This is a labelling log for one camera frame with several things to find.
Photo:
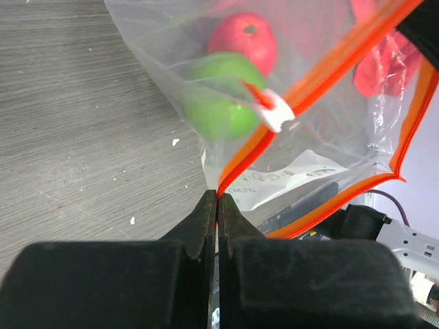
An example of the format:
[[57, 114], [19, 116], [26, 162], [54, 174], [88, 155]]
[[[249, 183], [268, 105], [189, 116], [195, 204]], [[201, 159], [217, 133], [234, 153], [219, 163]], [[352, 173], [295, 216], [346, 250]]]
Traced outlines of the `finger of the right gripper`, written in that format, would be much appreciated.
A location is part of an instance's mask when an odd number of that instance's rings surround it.
[[425, 0], [396, 29], [439, 69], [439, 1]]

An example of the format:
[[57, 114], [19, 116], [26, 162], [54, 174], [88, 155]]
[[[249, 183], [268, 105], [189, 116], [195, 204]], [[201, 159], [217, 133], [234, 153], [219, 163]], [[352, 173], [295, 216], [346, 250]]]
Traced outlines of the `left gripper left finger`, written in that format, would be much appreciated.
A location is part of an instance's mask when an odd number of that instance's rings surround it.
[[47, 241], [1, 283], [2, 328], [209, 328], [215, 191], [157, 241]]

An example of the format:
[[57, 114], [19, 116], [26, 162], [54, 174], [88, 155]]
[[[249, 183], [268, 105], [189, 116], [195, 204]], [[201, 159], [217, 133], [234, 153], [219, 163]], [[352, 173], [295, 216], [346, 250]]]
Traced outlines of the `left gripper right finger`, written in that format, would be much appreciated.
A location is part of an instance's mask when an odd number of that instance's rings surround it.
[[221, 328], [419, 328], [399, 261], [359, 239], [265, 238], [230, 195], [217, 204]]

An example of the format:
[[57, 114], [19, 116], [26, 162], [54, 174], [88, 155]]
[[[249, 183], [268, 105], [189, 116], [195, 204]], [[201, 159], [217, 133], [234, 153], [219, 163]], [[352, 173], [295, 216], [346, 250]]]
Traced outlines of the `clear zip top bag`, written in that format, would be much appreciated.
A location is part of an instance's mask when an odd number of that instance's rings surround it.
[[230, 195], [242, 212], [252, 218], [274, 215], [288, 205], [310, 202], [324, 189], [329, 195], [310, 209], [309, 214], [344, 190], [340, 178], [344, 167], [330, 158], [301, 151], [297, 156], [273, 167], [268, 158], [275, 140], [298, 127], [295, 110], [285, 93], [315, 65], [291, 42], [292, 29], [278, 22], [276, 14], [286, 1], [107, 1], [106, 7], [123, 41], [141, 63], [153, 82], [187, 121], [185, 97], [191, 85], [191, 67], [209, 55], [207, 44], [213, 30], [226, 17], [238, 12], [262, 16], [277, 41], [273, 71], [260, 89], [245, 83], [252, 96], [248, 105], [259, 118], [258, 126], [236, 140], [208, 141], [194, 129], [201, 142], [201, 161], [207, 186], [219, 195]]

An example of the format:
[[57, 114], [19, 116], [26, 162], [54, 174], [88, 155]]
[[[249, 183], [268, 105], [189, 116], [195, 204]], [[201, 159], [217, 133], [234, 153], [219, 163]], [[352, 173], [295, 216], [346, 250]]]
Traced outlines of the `red apple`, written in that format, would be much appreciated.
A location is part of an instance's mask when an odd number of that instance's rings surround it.
[[238, 12], [226, 17], [213, 30], [207, 51], [240, 53], [267, 77], [276, 64], [278, 49], [274, 32], [262, 16]]

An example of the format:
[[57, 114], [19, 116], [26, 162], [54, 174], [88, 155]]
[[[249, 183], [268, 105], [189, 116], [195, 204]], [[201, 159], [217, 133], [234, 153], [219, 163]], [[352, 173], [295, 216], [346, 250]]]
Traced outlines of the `green toy watermelon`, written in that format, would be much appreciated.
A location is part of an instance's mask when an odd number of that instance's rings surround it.
[[259, 118], [248, 105], [252, 96], [244, 84], [260, 89], [265, 79], [239, 53], [217, 52], [200, 58], [187, 75], [191, 87], [184, 111], [189, 124], [205, 140], [236, 140], [255, 129]]

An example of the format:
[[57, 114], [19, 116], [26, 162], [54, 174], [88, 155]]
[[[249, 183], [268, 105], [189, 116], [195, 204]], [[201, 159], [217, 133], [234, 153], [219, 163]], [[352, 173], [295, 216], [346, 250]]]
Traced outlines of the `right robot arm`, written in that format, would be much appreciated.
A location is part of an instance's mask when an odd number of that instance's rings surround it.
[[437, 1], [286, 1], [276, 14], [315, 65], [285, 93], [298, 127], [278, 137], [273, 167], [306, 149], [344, 167], [327, 203], [246, 245], [268, 285], [242, 284], [243, 319], [266, 328], [417, 328], [404, 267], [438, 275], [438, 242], [369, 208], [360, 193], [400, 176], [438, 86], [430, 42], [416, 32]]

